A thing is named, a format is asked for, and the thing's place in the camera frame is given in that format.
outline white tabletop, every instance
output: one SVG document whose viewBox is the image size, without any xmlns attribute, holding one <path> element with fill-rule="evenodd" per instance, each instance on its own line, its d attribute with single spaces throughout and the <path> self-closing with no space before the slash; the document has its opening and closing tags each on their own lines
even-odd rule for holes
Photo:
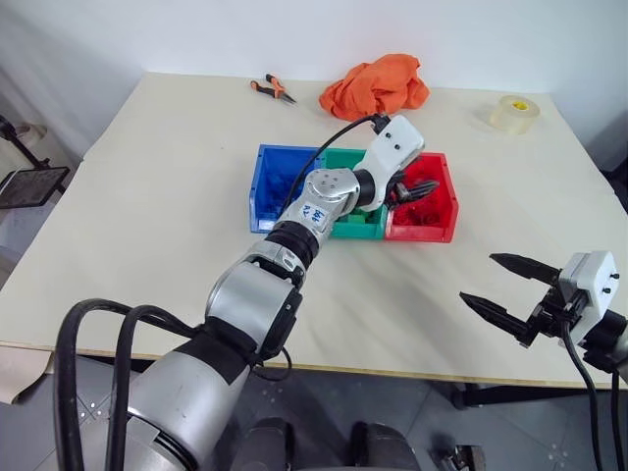
<svg viewBox="0 0 628 471">
<path fill-rule="evenodd" d="M 88 297 L 151 303 L 189 324 L 218 277 L 262 235 L 248 230 L 260 143 L 320 145 L 344 126 L 291 81 L 290 107 L 244 78 L 146 75 L 85 156 L 74 181 L 0 291 L 0 340 L 52 348 L 68 309 Z M 460 203 L 452 243 L 333 239 L 308 271 L 287 347 L 298 366 L 505 384 L 581 385 L 557 340 L 526 350 L 458 297 L 487 297 L 527 319 L 547 287 L 505 272 L 492 252 L 555 267 L 573 252 L 612 250 L 628 268 L 628 219 L 544 94 L 523 135 L 486 124 L 500 92 L 434 89 L 404 115 L 428 151 L 444 152 Z M 368 126 L 338 147 L 365 148 Z M 628 314 L 626 283 L 612 308 Z M 78 346 L 110 354 L 119 316 L 94 313 Z M 181 338 L 143 326 L 137 356 Z M 607 386 L 609 377 L 592 371 Z"/>
</svg>

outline green bin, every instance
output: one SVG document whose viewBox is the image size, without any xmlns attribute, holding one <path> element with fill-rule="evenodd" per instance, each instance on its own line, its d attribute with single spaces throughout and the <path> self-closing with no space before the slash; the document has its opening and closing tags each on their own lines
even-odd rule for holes
<svg viewBox="0 0 628 471">
<path fill-rule="evenodd" d="M 322 155 L 321 168 L 352 169 L 362 160 L 365 152 L 356 149 L 326 149 Z M 370 213 L 355 209 L 334 223 L 332 237 L 383 239 L 387 217 L 388 209 L 384 205 Z"/>
</svg>

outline label sticker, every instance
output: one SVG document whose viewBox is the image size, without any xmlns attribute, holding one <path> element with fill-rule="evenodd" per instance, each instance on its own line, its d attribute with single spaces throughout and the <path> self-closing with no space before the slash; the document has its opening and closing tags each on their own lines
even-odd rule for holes
<svg viewBox="0 0 628 471">
<path fill-rule="evenodd" d="M 305 203 L 301 206 L 301 216 L 306 221 L 314 224 L 315 227 L 320 228 L 325 226 L 327 220 L 327 211 L 323 208 L 316 206 L 315 204 Z"/>
</svg>

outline gray floor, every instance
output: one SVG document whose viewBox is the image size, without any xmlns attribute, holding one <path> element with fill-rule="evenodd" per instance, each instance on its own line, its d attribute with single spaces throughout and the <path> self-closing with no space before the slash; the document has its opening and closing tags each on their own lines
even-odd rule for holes
<svg viewBox="0 0 628 471">
<path fill-rule="evenodd" d="M 111 367 L 83 358 L 78 361 L 83 424 L 107 416 L 110 382 Z M 269 416 L 284 417 L 294 426 L 296 469 L 343 464 L 346 440 L 357 420 L 381 422 L 405 434 L 424 471 L 436 469 L 428 454 L 433 443 L 449 438 L 459 444 L 481 445 L 490 471 L 594 469 L 583 396 L 459 411 L 441 393 L 444 386 L 313 371 L 294 371 L 278 384 L 251 377 L 233 420 L 203 469 L 229 469 L 248 427 Z M 600 399 L 604 466 L 612 470 L 616 465 L 608 394 L 601 394 Z M 54 459 L 53 451 L 52 378 L 44 377 L 18 405 L 0 403 L 0 469 L 43 469 Z"/>
</svg>

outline plastic storage bin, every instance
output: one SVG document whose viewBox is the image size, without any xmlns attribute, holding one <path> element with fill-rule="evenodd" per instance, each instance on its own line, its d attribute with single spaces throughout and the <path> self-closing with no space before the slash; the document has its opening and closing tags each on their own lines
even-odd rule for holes
<svg viewBox="0 0 628 471">
<path fill-rule="evenodd" d="M 451 242 L 458 201 L 444 154 L 425 152 L 405 169 L 406 186 L 413 187 L 423 180 L 437 180 L 440 186 L 426 198 L 389 212 L 385 239 Z"/>
<path fill-rule="evenodd" d="M 290 186 L 301 167 L 316 152 L 317 147 L 293 147 L 261 144 L 257 153 L 255 173 L 249 192 L 249 224 L 252 233 L 268 233 L 280 216 Z M 321 167 L 317 158 L 307 172 Z M 297 197 L 301 185 L 295 192 Z"/>
<path fill-rule="evenodd" d="M 338 169 L 347 167 L 352 169 L 364 157 L 365 150 L 354 149 L 326 149 L 323 152 L 322 168 Z M 359 209 L 342 216 L 334 223 L 332 237 L 344 238 L 384 238 L 388 210 L 386 206 L 365 213 Z"/>
</svg>

